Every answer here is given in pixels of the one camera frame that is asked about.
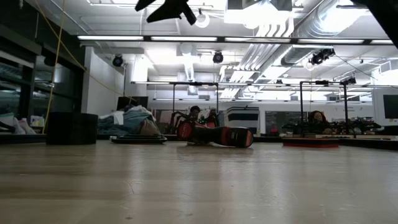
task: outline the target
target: person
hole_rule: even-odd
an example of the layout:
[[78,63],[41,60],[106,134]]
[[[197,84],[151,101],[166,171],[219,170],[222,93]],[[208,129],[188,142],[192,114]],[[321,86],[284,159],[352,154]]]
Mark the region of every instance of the person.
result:
[[199,106],[192,106],[190,109],[189,117],[191,117],[193,121],[197,121],[199,118],[199,113],[200,113]]
[[330,123],[321,111],[312,111],[308,116],[310,132],[315,134],[331,134]]

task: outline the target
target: computer screen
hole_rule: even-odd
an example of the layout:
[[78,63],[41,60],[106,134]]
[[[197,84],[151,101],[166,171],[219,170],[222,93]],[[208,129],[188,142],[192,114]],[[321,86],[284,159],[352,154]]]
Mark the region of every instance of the computer screen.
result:
[[383,95],[386,119],[398,118],[398,95]]

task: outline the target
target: glass wall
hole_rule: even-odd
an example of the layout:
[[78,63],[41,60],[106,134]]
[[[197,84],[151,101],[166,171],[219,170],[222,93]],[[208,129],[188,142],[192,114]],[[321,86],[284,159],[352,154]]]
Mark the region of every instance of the glass wall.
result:
[[0,114],[13,113],[18,120],[42,128],[55,73],[50,111],[80,111],[82,77],[51,57],[37,56],[35,63],[0,54]]

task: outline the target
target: white wall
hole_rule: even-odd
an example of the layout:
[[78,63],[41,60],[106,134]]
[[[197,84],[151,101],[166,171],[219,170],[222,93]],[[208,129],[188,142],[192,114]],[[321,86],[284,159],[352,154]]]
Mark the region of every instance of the white wall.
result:
[[124,76],[86,48],[85,67],[90,75],[83,80],[81,112],[97,115],[109,114],[116,110],[119,96],[123,95]]

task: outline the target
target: ceiling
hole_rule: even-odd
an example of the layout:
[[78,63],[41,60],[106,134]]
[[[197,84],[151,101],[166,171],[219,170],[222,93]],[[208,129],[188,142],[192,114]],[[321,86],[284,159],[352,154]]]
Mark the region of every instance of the ceiling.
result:
[[[35,0],[26,0],[37,7]],[[57,24],[60,24],[62,12],[60,6],[63,0],[37,0],[45,15]],[[321,0],[304,0],[303,11],[292,14],[297,25]],[[226,0],[189,0],[189,5],[197,14],[197,6],[204,5],[203,11],[210,14],[210,24],[202,29],[190,26],[185,18],[169,19],[148,24],[146,17],[155,7],[145,11],[136,12],[133,7],[100,6],[97,4],[134,4],[137,0],[67,0],[64,29],[71,35],[98,34],[98,35],[211,35],[211,36],[254,36],[258,29],[247,29],[242,24],[224,23],[223,15]],[[337,37],[344,38],[374,38],[388,39],[386,33],[377,23],[375,18],[366,13],[356,20],[351,26],[341,32]],[[103,49],[115,52],[121,47],[139,47],[146,51],[153,63],[149,70],[149,79],[161,81],[161,77],[176,76],[184,71],[182,63],[165,62],[175,56],[179,43],[152,43],[152,42],[102,42]],[[202,54],[199,63],[194,63],[195,72],[218,74],[222,65],[211,62],[211,54],[221,50],[225,62],[239,63],[249,44],[197,44],[198,53]],[[370,81],[370,69],[377,64],[386,62],[389,58],[398,58],[395,47],[386,46],[335,46],[336,55],[325,63],[316,66],[313,70],[305,68],[306,60],[298,64],[299,68],[291,68],[286,72],[287,78],[294,79],[327,79],[332,80],[342,74],[355,72],[358,83]]]

